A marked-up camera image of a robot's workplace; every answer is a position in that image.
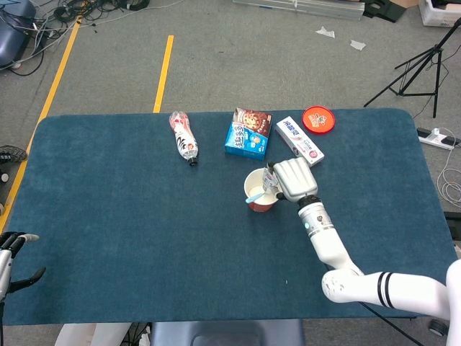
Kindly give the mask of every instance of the gray carpet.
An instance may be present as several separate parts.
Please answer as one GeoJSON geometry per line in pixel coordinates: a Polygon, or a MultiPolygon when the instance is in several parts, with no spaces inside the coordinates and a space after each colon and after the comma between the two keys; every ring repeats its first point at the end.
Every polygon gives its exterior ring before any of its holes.
{"type": "MultiPolygon", "coordinates": [[[[151,0],[168,4],[172,0],[151,0]]],[[[121,13],[111,14],[116,17],[121,13]]],[[[153,108],[167,35],[175,35],[162,111],[296,109],[320,104],[361,107],[397,73],[393,67],[431,47],[447,29],[423,27],[418,8],[392,24],[381,19],[361,22],[314,17],[232,4],[230,0],[186,0],[168,9],[147,10],[100,25],[82,28],[55,97],[50,115],[63,113],[149,112],[153,108]],[[336,39],[315,33],[321,26],[336,39]],[[359,52],[349,40],[367,44],[359,52]]],[[[444,56],[461,42],[458,30],[444,56]]],[[[22,78],[0,73],[0,138],[26,146],[35,126],[64,44],[47,52],[43,67],[22,78]]],[[[461,53],[445,62],[449,76],[431,118],[431,103],[416,118],[417,126],[446,127],[461,136],[459,85],[461,53]]],[[[431,90],[434,69],[412,91],[431,90]]],[[[399,98],[387,92],[374,107],[399,107],[416,114],[426,97],[399,98]]],[[[433,178],[448,152],[424,147],[433,178]]],[[[461,168],[461,152],[451,166],[461,168]]],[[[0,201],[9,186],[4,185],[0,201]]],[[[442,201],[445,210],[456,210],[442,201]]],[[[426,331],[425,319],[399,320],[427,345],[443,345],[426,331]]],[[[410,345],[381,321],[315,320],[306,323],[309,345],[410,345]]],[[[10,327],[5,345],[52,345],[58,327],[10,327]]]]}

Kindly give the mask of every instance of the paper scrap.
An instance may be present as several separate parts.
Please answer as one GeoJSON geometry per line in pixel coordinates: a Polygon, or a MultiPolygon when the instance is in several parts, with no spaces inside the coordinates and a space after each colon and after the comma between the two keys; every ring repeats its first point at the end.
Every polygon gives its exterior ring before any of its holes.
{"type": "Polygon", "coordinates": [[[328,31],[327,29],[325,29],[325,27],[322,27],[320,30],[317,30],[316,32],[320,35],[334,38],[334,31],[328,31]]]}
{"type": "Polygon", "coordinates": [[[366,45],[362,42],[351,40],[351,46],[357,50],[362,51],[362,49],[365,48],[366,45]]]}

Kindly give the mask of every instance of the white robotic arm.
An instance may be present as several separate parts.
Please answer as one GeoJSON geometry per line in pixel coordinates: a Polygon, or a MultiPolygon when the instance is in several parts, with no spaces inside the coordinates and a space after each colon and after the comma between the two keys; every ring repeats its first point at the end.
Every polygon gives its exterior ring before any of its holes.
{"type": "Polygon", "coordinates": [[[11,271],[13,259],[16,257],[24,243],[37,241],[39,237],[35,234],[4,232],[0,234],[0,304],[8,293],[16,292],[36,283],[45,272],[40,268],[32,277],[11,282],[11,271]]]}
{"type": "Polygon", "coordinates": [[[322,279],[328,299],[336,303],[373,303],[449,319],[452,328],[447,346],[461,345],[461,259],[449,267],[447,287],[420,275],[364,275],[352,262],[323,203],[315,196],[318,188],[306,160],[291,159],[270,164],[269,168],[277,176],[284,197],[299,205],[298,215],[319,260],[333,268],[322,279]]]}

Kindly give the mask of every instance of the cereal box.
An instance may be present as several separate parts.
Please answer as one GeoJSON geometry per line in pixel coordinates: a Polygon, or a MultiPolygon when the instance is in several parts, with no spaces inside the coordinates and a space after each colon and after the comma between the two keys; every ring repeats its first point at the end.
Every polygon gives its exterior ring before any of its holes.
{"type": "Polygon", "coordinates": [[[264,160],[271,120],[270,114],[236,108],[225,139],[225,152],[264,160]]]}

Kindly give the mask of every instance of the orange lid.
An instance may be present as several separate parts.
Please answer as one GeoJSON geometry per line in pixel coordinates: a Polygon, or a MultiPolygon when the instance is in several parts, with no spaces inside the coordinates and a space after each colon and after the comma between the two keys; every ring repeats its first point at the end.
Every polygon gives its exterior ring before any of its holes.
{"type": "Polygon", "coordinates": [[[334,114],[324,106],[312,106],[303,113],[303,124],[310,132],[327,133],[334,128],[334,114]]]}

